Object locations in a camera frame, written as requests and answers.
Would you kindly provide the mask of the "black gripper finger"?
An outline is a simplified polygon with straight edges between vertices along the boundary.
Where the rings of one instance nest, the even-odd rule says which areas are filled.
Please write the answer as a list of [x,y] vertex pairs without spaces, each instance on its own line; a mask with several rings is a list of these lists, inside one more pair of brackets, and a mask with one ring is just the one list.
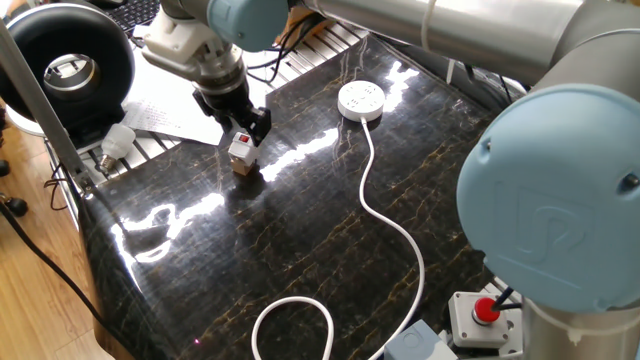
[[229,133],[233,129],[233,121],[228,111],[214,109],[206,103],[200,104],[200,108],[207,117],[212,117],[221,125],[225,134]]
[[252,107],[244,116],[243,128],[250,135],[254,145],[259,147],[271,130],[271,111],[267,108]]

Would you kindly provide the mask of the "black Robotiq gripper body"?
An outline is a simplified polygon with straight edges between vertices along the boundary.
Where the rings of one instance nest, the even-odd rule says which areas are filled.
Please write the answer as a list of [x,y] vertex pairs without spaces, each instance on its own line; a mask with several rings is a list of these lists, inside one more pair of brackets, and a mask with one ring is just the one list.
[[234,119],[247,119],[253,113],[254,106],[249,99],[249,86],[246,80],[222,87],[205,86],[193,82],[193,97],[207,116],[229,116]]

